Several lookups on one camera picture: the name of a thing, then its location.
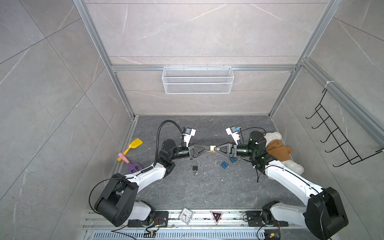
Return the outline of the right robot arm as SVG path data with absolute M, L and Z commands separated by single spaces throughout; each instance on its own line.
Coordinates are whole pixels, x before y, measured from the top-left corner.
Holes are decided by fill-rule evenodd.
M 256 171 L 279 182 L 304 204 L 300 207 L 272 201 L 264 205 L 260 214 L 264 226 L 288 222 L 306 227 L 320 240 L 328 240 L 349 224 L 340 194 L 301 176 L 303 169 L 291 160 L 292 151 L 283 145 L 280 133 L 252 131 L 243 144 L 240 131 L 228 128 L 227 133 L 234 142 L 211 146 L 212 153 L 228 158 L 248 157 Z

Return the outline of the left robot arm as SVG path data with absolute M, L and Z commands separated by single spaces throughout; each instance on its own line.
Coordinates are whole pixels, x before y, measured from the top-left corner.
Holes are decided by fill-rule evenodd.
M 138 192 L 168 176 L 176 166 L 174 160 L 195 159 L 209 150 L 208 146 L 199 144 L 178 147 L 175 141 L 165 140 L 154 164 L 133 174 L 124 176 L 117 173 L 105 180 L 107 185 L 92 210 L 115 227 L 126 221 L 141 221 L 150 225 L 155 219 L 155 208 L 147 202 L 138 201 Z

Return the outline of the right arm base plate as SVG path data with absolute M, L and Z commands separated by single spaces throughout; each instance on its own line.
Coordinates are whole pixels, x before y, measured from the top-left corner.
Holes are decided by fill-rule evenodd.
M 243 221 L 247 222 L 249 227 L 288 227 L 289 223 L 285 221 L 277 221 L 272 215 L 265 211 L 246 211 L 243 215 Z

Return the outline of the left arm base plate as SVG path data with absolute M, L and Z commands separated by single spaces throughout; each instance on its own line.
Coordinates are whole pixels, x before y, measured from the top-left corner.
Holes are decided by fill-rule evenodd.
M 154 228 L 167 227 L 169 219 L 169 211 L 155 211 L 151 213 L 145 220 L 128 220 L 128 228 Z

